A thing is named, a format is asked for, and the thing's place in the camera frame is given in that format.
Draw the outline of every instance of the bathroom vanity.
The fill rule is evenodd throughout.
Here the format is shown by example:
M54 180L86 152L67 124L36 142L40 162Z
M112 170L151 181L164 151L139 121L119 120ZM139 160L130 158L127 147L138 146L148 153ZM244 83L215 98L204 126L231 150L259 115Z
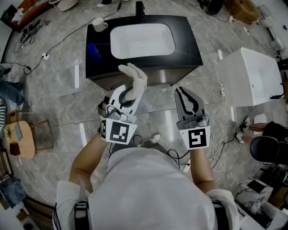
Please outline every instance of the bathroom vanity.
M186 17L145 15L105 21L108 27L96 32L88 26L86 78L105 90L131 79L118 65L132 63L148 76L148 86L175 84L203 65Z

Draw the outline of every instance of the mug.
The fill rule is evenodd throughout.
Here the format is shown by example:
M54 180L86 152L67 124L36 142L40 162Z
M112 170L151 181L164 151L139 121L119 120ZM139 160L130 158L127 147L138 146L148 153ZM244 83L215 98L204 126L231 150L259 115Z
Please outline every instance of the mug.
M104 22L103 18L96 18L92 21L92 25L96 32L102 32L108 27L108 24Z

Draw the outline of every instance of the sneaker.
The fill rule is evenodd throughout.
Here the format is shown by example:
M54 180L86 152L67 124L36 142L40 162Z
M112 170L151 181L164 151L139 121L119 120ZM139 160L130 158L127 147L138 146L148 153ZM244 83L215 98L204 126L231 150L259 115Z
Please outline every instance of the sneaker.
M22 104L21 104L21 105L19 105L19 112L21 112L21 111L22 111L23 107L24 107L24 101L22 102Z
M235 138L237 139L237 141L240 143L240 144L244 144L245 142L242 141L242 137L243 136L243 133L235 133Z
M111 5L112 5L112 3L105 5L105 4L102 4L102 2L101 2L101 3L97 4L96 6L97 6L97 8L103 8L103 7L111 6Z
M242 132L245 132L249 129L249 126L251 125L250 123L250 117L246 117L242 123L242 125L240 125L240 129Z
M153 135L151 136L150 141L151 141L153 144L155 144L155 143L159 142L160 138L161 138L161 134L160 134L160 133L155 133L155 134L153 134Z

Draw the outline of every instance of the white shirt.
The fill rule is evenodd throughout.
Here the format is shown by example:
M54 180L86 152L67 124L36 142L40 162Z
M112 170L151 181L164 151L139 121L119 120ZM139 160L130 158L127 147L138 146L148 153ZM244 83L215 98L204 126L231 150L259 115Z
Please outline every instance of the white shirt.
M75 229L74 205L79 192L78 185L58 183L57 214L63 230ZM209 193L226 202L230 229L239 229L232 194L225 190ZM212 230L215 225L210 197L185 177L171 158L155 149L117 151L110 158L102 185L86 195L94 230Z

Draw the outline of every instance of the faucet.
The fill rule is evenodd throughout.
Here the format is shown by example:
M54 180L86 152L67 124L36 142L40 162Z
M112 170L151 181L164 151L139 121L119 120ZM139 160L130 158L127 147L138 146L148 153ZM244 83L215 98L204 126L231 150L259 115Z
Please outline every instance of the faucet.
M141 22L145 19L145 13L144 13L145 7L142 1L136 2L136 22Z

